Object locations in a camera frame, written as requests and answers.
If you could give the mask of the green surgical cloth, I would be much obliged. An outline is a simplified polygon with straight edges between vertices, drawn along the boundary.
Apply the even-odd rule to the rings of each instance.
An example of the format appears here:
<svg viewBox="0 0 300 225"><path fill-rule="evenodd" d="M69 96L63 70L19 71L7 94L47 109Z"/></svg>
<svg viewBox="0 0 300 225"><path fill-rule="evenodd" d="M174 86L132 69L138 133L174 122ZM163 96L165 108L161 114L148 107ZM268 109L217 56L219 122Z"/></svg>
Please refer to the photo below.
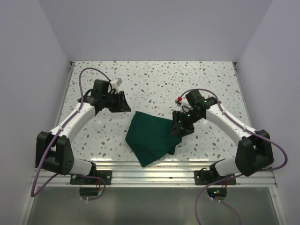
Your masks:
<svg viewBox="0 0 300 225"><path fill-rule="evenodd" d="M182 138L171 136L171 129L172 121L169 119L135 112L125 141L142 167L152 164L166 154L175 154L175 148L182 142Z"/></svg>

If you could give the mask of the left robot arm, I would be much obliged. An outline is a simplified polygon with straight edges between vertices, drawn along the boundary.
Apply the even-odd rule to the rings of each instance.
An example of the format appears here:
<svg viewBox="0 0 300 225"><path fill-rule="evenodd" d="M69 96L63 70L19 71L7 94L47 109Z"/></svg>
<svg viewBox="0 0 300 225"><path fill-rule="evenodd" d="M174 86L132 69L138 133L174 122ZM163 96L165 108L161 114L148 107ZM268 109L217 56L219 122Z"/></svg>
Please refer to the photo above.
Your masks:
<svg viewBox="0 0 300 225"><path fill-rule="evenodd" d="M60 175L80 175L92 184L98 173L90 161L75 158L71 143L81 129L103 109L112 113L130 112L125 93L119 90L120 78L96 79L92 89L78 99L75 109L49 132L40 132L36 141L36 168Z"/></svg>

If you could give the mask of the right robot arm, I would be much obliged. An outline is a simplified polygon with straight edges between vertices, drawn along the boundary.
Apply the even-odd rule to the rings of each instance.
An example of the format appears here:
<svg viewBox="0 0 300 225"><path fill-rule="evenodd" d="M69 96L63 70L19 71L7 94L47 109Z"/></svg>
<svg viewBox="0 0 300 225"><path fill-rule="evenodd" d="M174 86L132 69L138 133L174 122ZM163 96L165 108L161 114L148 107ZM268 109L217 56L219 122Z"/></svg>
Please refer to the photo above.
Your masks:
<svg viewBox="0 0 300 225"><path fill-rule="evenodd" d="M200 89L184 92L175 99L180 110L172 113L172 136L184 137L194 133L194 124L204 119L215 124L236 144L234 157L221 159L196 172L204 184L219 184L224 179L240 173L246 177L265 169L274 162L270 135L242 123L227 112L217 96L205 98Z"/></svg>

